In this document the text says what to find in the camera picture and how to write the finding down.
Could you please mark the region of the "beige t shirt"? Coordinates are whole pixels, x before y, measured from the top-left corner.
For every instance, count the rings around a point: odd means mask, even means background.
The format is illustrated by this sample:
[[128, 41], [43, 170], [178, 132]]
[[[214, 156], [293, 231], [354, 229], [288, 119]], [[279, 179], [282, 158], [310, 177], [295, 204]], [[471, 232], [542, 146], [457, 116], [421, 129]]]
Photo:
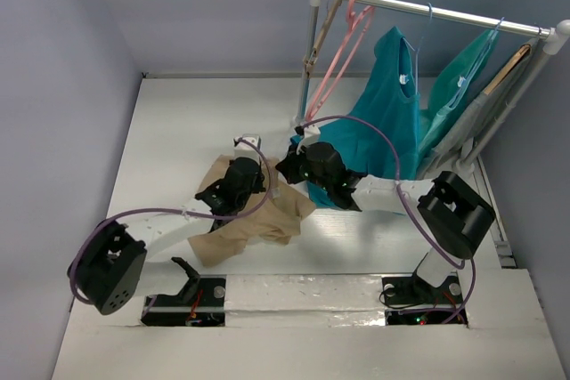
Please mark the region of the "beige t shirt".
[[316, 205], [279, 178], [275, 169], [277, 162], [277, 158], [269, 158], [269, 166], [262, 167], [264, 186], [270, 189], [269, 198], [264, 200], [264, 192], [253, 194], [245, 206], [250, 210], [261, 204], [259, 209], [207, 234], [188, 238], [193, 253], [204, 267], [212, 268], [241, 254], [251, 239], [286, 246], [301, 234], [301, 222], [313, 213]]

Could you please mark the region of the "pink plastic hanger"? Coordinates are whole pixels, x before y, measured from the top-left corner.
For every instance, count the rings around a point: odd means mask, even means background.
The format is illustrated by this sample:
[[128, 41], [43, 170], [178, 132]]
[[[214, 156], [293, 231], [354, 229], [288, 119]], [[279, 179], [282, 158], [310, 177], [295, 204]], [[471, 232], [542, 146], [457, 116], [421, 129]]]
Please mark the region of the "pink plastic hanger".
[[344, 75], [348, 65], [351, 63], [371, 25], [375, 8], [367, 5], [360, 12], [357, 12], [354, 9], [355, 3], [356, 0], [347, 1], [345, 18], [346, 33], [322, 81], [313, 92], [312, 99], [305, 109], [305, 121], [313, 120], [325, 101], [328, 100], [340, 78]]

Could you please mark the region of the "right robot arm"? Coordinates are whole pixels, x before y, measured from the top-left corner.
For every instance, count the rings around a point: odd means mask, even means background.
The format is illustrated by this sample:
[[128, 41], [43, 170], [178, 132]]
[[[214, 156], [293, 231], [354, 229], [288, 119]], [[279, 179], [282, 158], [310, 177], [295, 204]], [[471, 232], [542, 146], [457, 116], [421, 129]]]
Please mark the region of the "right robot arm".
[[385, 305], [397, 310], [443, 301], [446, 280], [474, 259], [496, 219], [493, 207], [454, 172], [419, 181], [378, 178], [348, 169], [327, 142], [291, 144], [276, 169], [289, 184], [320, 188], [337, 209], [408, 216], [431, 248], [410, 276], [384, 281]]

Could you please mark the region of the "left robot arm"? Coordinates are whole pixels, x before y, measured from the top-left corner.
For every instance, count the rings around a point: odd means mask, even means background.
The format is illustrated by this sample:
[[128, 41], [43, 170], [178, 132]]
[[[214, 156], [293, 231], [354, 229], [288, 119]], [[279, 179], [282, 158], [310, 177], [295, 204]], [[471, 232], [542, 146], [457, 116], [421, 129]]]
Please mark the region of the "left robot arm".
[[72, 294], [102, 315], [118, 311], [151, 275], [147, 259], [253, 214], [269, 198], [271, 183], [266, 158], [235, 158], [182, 208], [139, 208], [101, 221], [68, 268]]

